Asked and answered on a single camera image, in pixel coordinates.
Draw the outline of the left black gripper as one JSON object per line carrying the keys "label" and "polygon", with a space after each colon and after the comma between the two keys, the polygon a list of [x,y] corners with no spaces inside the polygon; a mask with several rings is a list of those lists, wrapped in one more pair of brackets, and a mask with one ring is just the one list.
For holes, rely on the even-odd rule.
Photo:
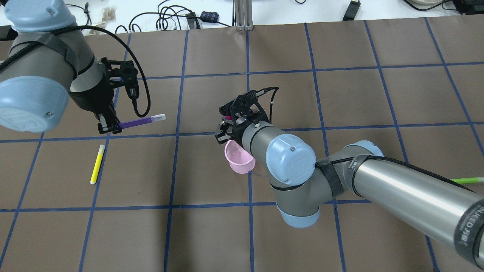
{"label": "left black gripper", "polygon": [[[109,83],[106,66],[92,57],[90,63],[71,83],[70,97],[82,110],[97,114],[99,134],[122,132],[112,99],[114,91]],[[107,121],[102,112],[107,107]]]}

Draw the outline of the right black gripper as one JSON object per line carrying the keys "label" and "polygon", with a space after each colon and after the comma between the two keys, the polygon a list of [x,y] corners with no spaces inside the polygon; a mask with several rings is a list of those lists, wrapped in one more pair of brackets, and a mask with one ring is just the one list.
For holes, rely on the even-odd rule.
{"label": "right black gripper", "polygon": [[222,145],[229,140],[233,140],[238,145],[242,145],[243,134],[249,124],[250,121],[244,118],[239,118],[236,121],[233,121],[227,117],[222,117],[222,121],[217,126],[217,131],[215,134],[217,143]]}

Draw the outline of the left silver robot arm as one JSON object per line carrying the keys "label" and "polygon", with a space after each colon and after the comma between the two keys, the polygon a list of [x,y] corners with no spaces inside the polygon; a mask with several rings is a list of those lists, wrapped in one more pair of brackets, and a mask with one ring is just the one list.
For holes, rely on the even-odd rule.
{"label": "left silver robot arm", "polygon": [[98,59],[62,0],[6,0],[18,32],[1,63],[1,126],[42,133],[58,126],[69,99],[98,120],[100,134],[118,133],[107,60]]}

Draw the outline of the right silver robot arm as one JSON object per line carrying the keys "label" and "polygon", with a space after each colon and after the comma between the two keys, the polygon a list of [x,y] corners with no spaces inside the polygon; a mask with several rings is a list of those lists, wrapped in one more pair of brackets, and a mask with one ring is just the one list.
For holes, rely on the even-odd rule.
{"label": "right silver robot arm", "polygon": [[320,206],[351,191],[483,269],[483,196],[448,178],[384,157],[358,141],[317,159],[301,138],[260,120],[222,115],[216,139],[234,140],[266,170],[284,221],[313,225]]}

